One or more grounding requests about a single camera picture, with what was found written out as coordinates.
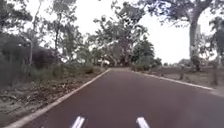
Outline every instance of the green leaves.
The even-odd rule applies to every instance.
[[[17,1],[19,4],[24,4],[23,1]],[[0,28],[1,32],[5,28],[23,27],[24,21],[31,21],[32,16],[26,11],[25,6],[21,6],[20,10],[14,8],[14,3],[8,3],[5,0],[0,0]]]

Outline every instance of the tree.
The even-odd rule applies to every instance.
[[[32,16],[26,11],[26,3],[23,0],[16,0],[13,3],[0,0],[0,33],[13,27],[23,28],[24,22],[31,20]]]
[[[53,30],[55,31],[55,56],[58,54],[58,41],[60,38],[60,29],[62,27],[62,23],[70,23],[76,20],[74,16],[75,12],[75,4],[76,0],[54,0],[53,1],[53,11],[57,15],[57,19],[51,24],[53,26]]]
[[[144,36],[143,40],[134,47],[132,62],[136,62],[142,56],[150,56],[154,58],[154,48],[153,45],[148,41],[147,37]]]
[[[221,57],[221,61],[223,64],[224,60],[224,19],[221,17],[216,17],[212,21],[210,21],[210,25],[212,26],[212,31],[214,34],[211,37],[211,49],[215,49],[218,53],[218,58]]]
[[[196,29],[202,12],[209,7],[212,13],[219,9],[223,12],[223,2],[221,0],[140,0],[139,4],[148,7],[148,12],[152,15],[165,17],[162,22],[169,21],[177,24],[184,21],[190,24],[191,57],[193,56],[192,47],[197,47],[195,44]]]
[[[147,34],[147,29],[138,24],[144,11],[126,2],[121,9],[116,1],[112,3],[111,8],[116,17],[103,16],[94,20],[100,25],[100,29],[96,31],[96,42],[100,47],[105,47],[106,53],[110,53],[107,57],[113,60],[115,65],[128,65],[133,44]]]
[[[154,47],[144,36],[135,46],[132,54],[132,63],[137,70],[148,70],[162,66],[160,58],[154,58]]]

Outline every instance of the tree trunk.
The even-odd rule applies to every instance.
[[[34,43],[37,43],[35,42],[36,40],[34,39],[35,38],[35,34],[34,34],[34,31],[36,30],[36,20],[37,20],[37,15],[39,14],[40,12],[40,8],[41,8],[41,5],[42,5],[42,2],[40,1],[40,4],[39,4],[39,7],[37,9],[37,12],[35,14],[35,17],[34,17],[34,21],[33,21],[33,31],[32,31],[32,40],[30,42],[30,56],[29,56],[29,67],[32,66],[32,62],[33,62],[33,47],[34,47]]]
[[[218,62],[213,63],[213,73],[212,73],[212,85],[217,86],[218,85],[218,76],[217,76],[217,66]]]
[[[57,28],[56,28],[56,37],[55,37],[55,57],[57,56],[58,53],[58,36],[60,33],[60,24],[61,24],[61,13],[59,13],[59,17],[58,17],[58,23],[57,23]]]

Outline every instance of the white road marking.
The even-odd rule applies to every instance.
[[[148,77],[153,77],[153,78],[156,78],[156,79],[175,82],[175,83],[179,83],[179,84],[187,85],[187,86],[191,86],[191,87],[201,88],[201,89],[205,89],[205,90],[213,90],[213,88],[209,88],[209,87],[205,87],[205,86],[201,86],[201,85],[196,85],[196,84],[190,84],[190,83],[186,83],[186,82],[182,82],[182,81],[178,81],[178,80],[173,80],[173,79],[169,79],[169,78],[158,77],[158,76],[155,76],[155,75],[149,75],[149,74],[144,74],[144,73],[139,73],[139,72],[134,72],[134,73],[144,75],[144,76],[148,76]]]
[[[99,79],[101,76],[103,76],[104,74],[106,74],[107,72],[109,72],[110,69],[106,70],[105,72],[101,73],[100,75],[96,76],[95,78],[93,78],[92,80],[90,80],[89,82],[85,83],[84,85],[82,85],[81,87],[79,87],[78,89],[70,92],[69,94],[64,95],[63,97],[59,98],[58,100],[56,100],[55,102],[53,102],[52,104],[46,106],[43,109],[37,110],[35,113],[32,113],[28,116],[23,117],[22,119],[4,127],[4,128],[21,128],[23,127],[25,124],[29,123],[30,121],[36,119],[37,117],[43,115],[44,113],[46,113],[47,111],[49,111],[50,109],[52,109],[53,107],[59,105],[61,102],[63,102],[64,100],[68,99],[70,96],[74,95],[75,93],[77,93],[78,91],[84,89],[85,87],[87,87],[89,84],[93,83],[94,81],[96,81],[97,79]]]
[[[150,128],[144,117],[138,117],[136,122],[140,128]]]
[[[81,116],[78,116],[72,126],[72,128],[82,128],[85,119]]]

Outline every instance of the foliage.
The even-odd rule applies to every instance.
[[[106,53],[105,57],[111,60],[111,63],[127,65],[134,43],[147,34],[147,29],[138,24],[144,11],[126,2],[121,8],[117,6],[117,1],[112,3],[111,8],[116,17],[103,16],[94,20],[100,25],[94,35],[95,43]]]
[[[20,6],[21,9],[15,9],[15,5]],[[23,0],[16,0],[14,3],[0,0],[0,32],[13,27],[23,28],[24,22],[22,21],[31,20],[32,16],[26,11]]]
[[[211,37],[211,45],[212,49],[217,49],[217,52],[223,57],[224,52],[224,20],[221,17],[216,17],[212,21],[210,21],[210,25],[212,25],[212,31],[215,31]]]
[[[192,61],[195,60],[195,58],[199,58],[198,53],[194,54],[193,47],[197,47],[195,44],[196,30],[200,15],[208,8],[213,14],[217,11],[223,14],[224,11],[224,2],[221,0],[139,0],[138,4],[143,5],[144,8],[148,7],[148,12],[151,15],[160,17],[162,23],[166,21],[173,22],[176,27],[190,25],[189,44]]]
[[[143,40],[140,40],[133,50],[132,66],[135,70],[149,70],[150,68],[157,68],[162,66],[160,58],[154,58],[154,47],[144,36]]]
[[[139,60],[142,56],[151,56],[154,58],[153,45],[144,37],[135,47],[132,56],[132,62]]]

